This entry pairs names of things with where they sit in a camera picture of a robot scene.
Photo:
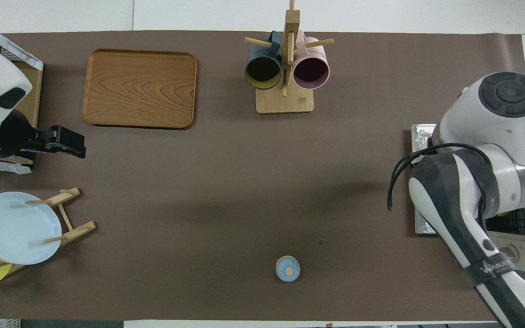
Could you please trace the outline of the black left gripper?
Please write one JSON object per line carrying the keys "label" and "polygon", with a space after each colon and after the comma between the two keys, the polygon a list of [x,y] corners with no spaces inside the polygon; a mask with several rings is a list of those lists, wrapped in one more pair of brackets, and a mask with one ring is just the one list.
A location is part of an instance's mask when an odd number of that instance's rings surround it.
{"label": "black left gripper", "polygon": [[36,129],[34,137],[21,147],[21,152],[38,154],[65,154],[86,158],[85,137],[61,125],[49,129]]}

